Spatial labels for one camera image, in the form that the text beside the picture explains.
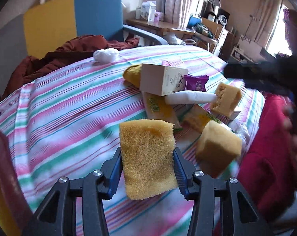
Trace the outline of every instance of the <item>brown jacket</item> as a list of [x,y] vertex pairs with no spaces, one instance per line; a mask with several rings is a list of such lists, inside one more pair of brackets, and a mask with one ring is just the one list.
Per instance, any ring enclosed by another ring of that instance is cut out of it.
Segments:
[[24,84],[43,77],[59,68],[93,56],[93,52],[107,48],[124,50],[137,47],[139,39],[129,35],[125,42],[107,41],[102,35],[85,35],[67,41],[42,59],[27,56],[12,73],[1,100]]

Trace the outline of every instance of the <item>striped bedsheet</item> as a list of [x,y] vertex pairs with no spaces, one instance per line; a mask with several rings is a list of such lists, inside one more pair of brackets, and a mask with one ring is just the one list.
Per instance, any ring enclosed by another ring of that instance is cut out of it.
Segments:
[[[8,136],[12,163],[32,211],[59,177],[84,177],[113,156],[119,146],[119,123],[146,118],[142,95],[124,81],[123,71],[130,65],[160,64],[173,58],[181,58],[192,75],[210,76],[205,86],[208,92],[214,92],[222,81],[241,88],[242,112],[229,126],[234,129],[246,122],[253,139],[264,97],[246,89],[240,80],[225,79],[221,74],[225,62],[201,48],[139,47],[120,51],[115,63],[105,65],[85,59],[24,85],[0,103],[0,130]],[[175,106],[178,115],[186,109]],[[175,135],[176,145],[197,166],[194,154],[199,134],[185,124],[183,128]],[[234,162],[224,175],[237,171]],[[117,193],[103,205],[110,235],[186,235],[193,201],[184,200],[179,189],[129,200],[122,174]],[[77,208],[81,208],[80,198]],[[215,210],[217,220],[218,204]],[[77,235],[83,235],[80,211]]]

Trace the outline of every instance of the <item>purple snack packet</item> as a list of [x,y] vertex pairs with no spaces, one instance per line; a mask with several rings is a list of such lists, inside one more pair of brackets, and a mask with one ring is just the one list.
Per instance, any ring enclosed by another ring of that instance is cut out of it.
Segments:
[[196,90],[196,91],[206,92],[205,84],[209,80],[209,76],[207,76],[207,75],[200,75],[200,76],[184,75],[183,78],[186,79],[186,81],[187,81],[186,90]]

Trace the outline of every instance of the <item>pink box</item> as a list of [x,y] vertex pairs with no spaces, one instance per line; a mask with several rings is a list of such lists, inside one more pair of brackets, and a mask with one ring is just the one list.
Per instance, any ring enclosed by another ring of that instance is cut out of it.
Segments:
[[164,21],[164,14],[160,11],[156,11],[154,14],[154,22]]

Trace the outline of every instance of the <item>yellow cloth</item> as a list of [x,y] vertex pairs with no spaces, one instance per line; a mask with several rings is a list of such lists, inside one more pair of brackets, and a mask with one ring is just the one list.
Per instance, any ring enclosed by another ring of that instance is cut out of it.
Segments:
[[123,78],[135,87],[140,88],[141,68],[142,64],[128,67],[123,73]]
[[177,187],[174,125],[162,120],[120,123],[125,189],[130,199],[145,199]]

